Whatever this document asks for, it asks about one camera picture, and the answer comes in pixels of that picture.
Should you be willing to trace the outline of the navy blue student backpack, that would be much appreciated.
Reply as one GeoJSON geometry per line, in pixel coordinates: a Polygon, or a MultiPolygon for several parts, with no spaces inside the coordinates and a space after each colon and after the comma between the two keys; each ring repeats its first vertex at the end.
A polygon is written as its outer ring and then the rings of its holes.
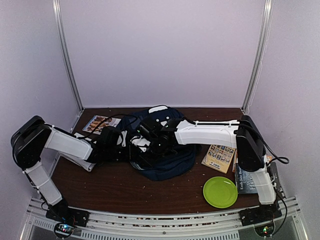
{"type": "Polygon", "coordinates": [[[130,164],[141,175],[152,181],[168,180],[189,171],[195,164],[196,156],[202,150],[200,144],[181,145],[172,139],[165,144],[165,149],[162,153],[156,153],[154,149],[144,152],[133,143],[130,143],[130,140],[142,136],[138,132],[138,128],[144,123],[152,124],[154,138],[158,141],[160,128],[170,120],[183,119],[185,117],[183,113],[175,108],[166,105],[163,105],[162,108],[161,110],[155,110],[153,107],[132,112],[128,116],[124,116],[116,127],[121,131],[127,131],[126,151],[130,164]]]}

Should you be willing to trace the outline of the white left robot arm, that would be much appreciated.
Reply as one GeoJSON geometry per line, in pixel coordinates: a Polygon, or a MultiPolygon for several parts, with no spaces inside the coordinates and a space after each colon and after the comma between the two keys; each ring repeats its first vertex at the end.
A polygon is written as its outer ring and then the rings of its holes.
{"type": "Polygon", "coordinates": [[[127,130],[107,126],[96,138],[74,135],[38,115],[33,116],[10,138],[12,158],[61,222],[72,218],[63,194],[51,176],[59,157],[65,157],[90,172],[112,160],[126,146],[127,130]]]}

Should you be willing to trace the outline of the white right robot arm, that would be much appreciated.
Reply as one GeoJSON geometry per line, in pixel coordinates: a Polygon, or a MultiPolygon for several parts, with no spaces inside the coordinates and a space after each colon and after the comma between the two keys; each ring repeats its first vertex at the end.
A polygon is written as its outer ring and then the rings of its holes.
{"type": "Polygon", "coordinates": [[[256,216],[266,221],[276,212],[276,191],[267,170],[265,144],[248,115],[229,121],[193,121],[183,117],[169,119],[165,124],[148,117],[140,122],[137,132],[147,141],[140,148],[158,155],[166,154],[177,145],[235,148],[238,165],[250,174],[262,205],[257,208],[256,216]]]}

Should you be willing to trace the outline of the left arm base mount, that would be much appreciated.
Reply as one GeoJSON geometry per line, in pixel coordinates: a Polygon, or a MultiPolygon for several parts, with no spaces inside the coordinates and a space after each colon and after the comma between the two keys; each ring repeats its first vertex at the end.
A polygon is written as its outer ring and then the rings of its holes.
{"type": "Polygon", "coordinates": [[[47,210],[45,217],[56,221],[53,233],[60,239],[70,237],[78,227],[86,227],[90,213],[85,210],[69,208],[66,216],[58,216],[52,210],[47,210]]]}

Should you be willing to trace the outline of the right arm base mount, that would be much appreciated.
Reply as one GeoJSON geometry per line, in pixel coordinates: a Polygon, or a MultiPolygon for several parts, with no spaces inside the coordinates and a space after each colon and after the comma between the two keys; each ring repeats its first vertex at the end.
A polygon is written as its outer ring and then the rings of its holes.
{"type": "Polygon", "coordinates": [[[247,208],[239,212],[242,226],[253,225],[255,233],[263,238],[271,237],[275,233],[275,219],[281,216],[281,210],[268,205],[247,208]]]}

